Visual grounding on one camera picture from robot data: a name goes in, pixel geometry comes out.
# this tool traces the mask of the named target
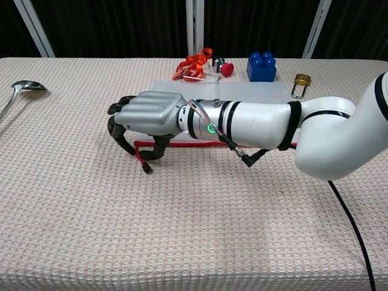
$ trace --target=robotic arm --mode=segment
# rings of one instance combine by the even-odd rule
[[[293,122],[301,129],[297,168],[314,178],[333,180],[351,174],[388,147],[387,104],[388,73],[369,84],[357,107],[330,96],[302,102],[297,114],[289,104],[187,102],[178,93],[149,91],[112,104],[108,130],[132,155],[135,150],[124,138],[126,130],[153,136],[153,151],[140,152],[144,159],[161,158],[170,139],[186,132],[192,138],[225,142],[250,167],[255,161],[237,145],[275,149],[284,144]]]

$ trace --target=green light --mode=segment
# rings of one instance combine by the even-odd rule
[[[211,124],[207,125],[207,131],[213,135],[216,133],[216,130],[214,129],[214,127]]]

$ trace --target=black curtain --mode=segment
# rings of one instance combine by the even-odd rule
[[[217,55],[301,58],[319,0],[205,0],[204,44]]]
[[[183,0],[32,0],[32,4],[57,57],[186,57]]]
[[[13,0],[0,0],[0,38],[0,58],[41,56]]]
[[[333,0],[313,58],[388,61],[388,1]]]

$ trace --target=orange lanyard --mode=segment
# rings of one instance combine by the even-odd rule
[[[213,50],[211,48],[204,48],[200,53],[193,56],[187,56],[186,60],[181,62],[176,70],[172,79],[177,80],[183,78],[185,81],[195,81],[193,79],[185,78],[185,76],[203,78],[204,69],[202,66],[207,63],[207,60],[213,56]]]

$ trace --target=red button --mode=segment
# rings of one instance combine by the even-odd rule
[[[224,76],[224,77],[229,77],[232,73],[233,73],[233,69],[234,69],[234,65],[231,64],[231,63],[225,63],[222,65],[221,67],[221,74]]]

